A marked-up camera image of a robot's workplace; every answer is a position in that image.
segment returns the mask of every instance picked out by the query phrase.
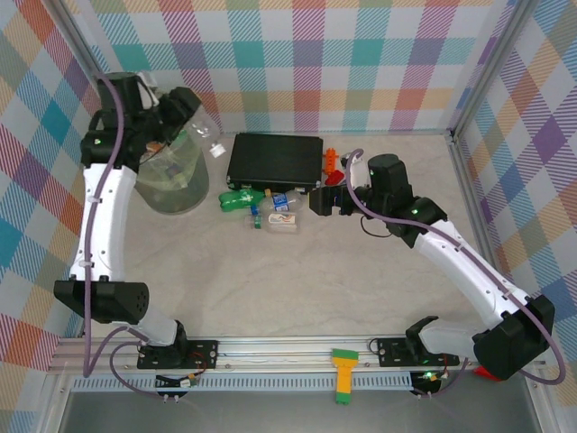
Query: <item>plastic bottle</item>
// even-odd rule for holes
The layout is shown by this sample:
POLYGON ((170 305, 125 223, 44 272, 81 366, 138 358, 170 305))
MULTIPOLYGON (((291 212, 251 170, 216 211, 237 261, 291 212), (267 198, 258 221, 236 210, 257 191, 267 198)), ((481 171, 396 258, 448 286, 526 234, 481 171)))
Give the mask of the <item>plastic bottle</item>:
POLYGON ((250 215, 246 217, 247 227, 265 229, 271 233, 298 233, 300 215, 296 212, 274 211, 267 214, 250 215))
POLYGON ((303 196, 295 190, 286 194, 274 194, 268 196, 260 203, 259 210, 262 214, 274 211, 296 212, 303 207, 303 196))
POLYGON ((235 209, 242 209, 252 205, 258 205, 264 198, 264 192, 254 189, 239 189, 238 191, 224 192, 218 199, 223 212, 231 212, 235 209))

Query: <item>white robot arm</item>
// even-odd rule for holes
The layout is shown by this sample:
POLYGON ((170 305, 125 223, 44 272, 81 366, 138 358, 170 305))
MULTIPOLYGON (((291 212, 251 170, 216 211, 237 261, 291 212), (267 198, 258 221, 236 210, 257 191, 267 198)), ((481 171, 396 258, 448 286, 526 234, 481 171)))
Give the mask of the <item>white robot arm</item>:
MULTIPOLYGON (((189 355, 186 332, 178 321, 149 304, 146 284, 125 281, 124 232, 130 195, 147 144, 170 145, 183 128, 207 137, 208 128, 200 131, 197 126, 203 115, 201 102, 189 88, 174 88, 157 98, 142 75, 125 72, 99 79, 98 92, 103 107, 95 113, 81 142, 86 199, 80 247, 69 279, 55 282, 54 295, 82 317, 86 312, 99 323, 138 331, 137 335, 146 337, 144 349, 151 348, 152 359, 177 368, 189 355), (96 185, 102 181, 103 187, 97 191, 96 185), (83 251, 86 236, 90 236, 89 252, 83 251), (85 303, 85 287, 90 288, 89 304, 85 303)), ((224 151, 221 148, 214 143, 210 152, 216 157, 224 151)))
POLYGON ((483 323, 477 329, 433 316, 420 320, 406 331, 406 345, 415 363, 422 364, 431 354, 459 355, 476 359, 504 380, 542 354, 549 343, 525 311, 550 335, 553 304, 543 295, 532 299, 507 281, 466 243, 433 200, 414 196, 405 164, 396 155, 375 156, 367 165, 371 185, 354 182, 364 176, 354 176, 352 168, 361 164, 352 160, 347 163, 350 185, 311 191, 309 207, 321 216, 331 215, 337 206, 341 215, 366 211, 369 217, 384 217, 394 236, 444 271, 483 323))

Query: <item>clear plastic bottle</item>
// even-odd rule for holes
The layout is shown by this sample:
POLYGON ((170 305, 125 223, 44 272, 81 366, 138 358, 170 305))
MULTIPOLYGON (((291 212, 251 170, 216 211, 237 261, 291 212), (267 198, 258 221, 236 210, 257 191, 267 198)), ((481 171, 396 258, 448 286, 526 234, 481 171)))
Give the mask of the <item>clear plastic bottle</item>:
POLYGON ((299 231, 300 214, 287 211, 260 213, 246 217, 244 223, 248 228, 264 228, 271 233, 296 234, 299 231))
POLYGON ((262 214, 267 214, 274 211, 289 211, 297 212, 303 207, 304 196, 295 190, 289 191, 285 194, 267 195, 259 205, 259 210, 262 214))

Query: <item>green bottle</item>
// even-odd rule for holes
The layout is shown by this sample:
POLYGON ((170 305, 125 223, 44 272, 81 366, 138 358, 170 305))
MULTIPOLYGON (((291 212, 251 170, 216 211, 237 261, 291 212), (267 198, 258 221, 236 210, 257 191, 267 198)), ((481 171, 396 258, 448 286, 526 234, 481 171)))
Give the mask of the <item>green bottle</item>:
POLYGON ((254 189, 239 189, 238 191, 224 192, 218 199, 220 208, 223 212, 230 212, 235 209, 242 209, 248 206, 258 206, 264 198, 264 192, 255 191, 254 189))

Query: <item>black case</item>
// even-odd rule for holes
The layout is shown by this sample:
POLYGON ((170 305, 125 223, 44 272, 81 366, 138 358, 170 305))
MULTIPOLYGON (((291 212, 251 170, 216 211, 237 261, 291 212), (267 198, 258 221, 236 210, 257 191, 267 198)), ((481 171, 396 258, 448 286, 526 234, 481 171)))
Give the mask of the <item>black case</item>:
POLYGON ((237 134, 226 174, 230 189, 308 192, 321 186, 323 140, 295 135, 237 134))

